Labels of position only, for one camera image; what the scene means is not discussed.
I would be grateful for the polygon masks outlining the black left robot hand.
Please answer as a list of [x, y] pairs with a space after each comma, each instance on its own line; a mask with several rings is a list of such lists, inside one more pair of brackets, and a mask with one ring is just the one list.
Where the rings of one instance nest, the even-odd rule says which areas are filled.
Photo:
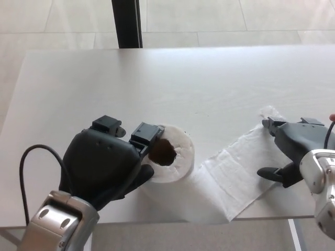
[[154, 175], [142, 161], [162, 136], [164, 128], [141, 123], [129, 141], [121, 121], [102, 116], [71, 141], [63, 163], [59, 190], [68, 192], [100, 211], [108, 203], [123, 199]]

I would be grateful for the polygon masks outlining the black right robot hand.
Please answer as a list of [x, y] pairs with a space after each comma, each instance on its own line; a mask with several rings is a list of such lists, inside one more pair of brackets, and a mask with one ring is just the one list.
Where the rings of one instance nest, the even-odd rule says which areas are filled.
[[270, 181], [280, 182], [288, 188], [303, 177], [299, 170], [302, 158], [310, 151], [324, 149], [328, 128], [312, 118], [301, 118], [300, 122], [288, 122], [278, 117], [262, 120], [263, 127], [274, 137], [274, 143], [292, 162], [283, 168], [263, 167], [257, 174]]

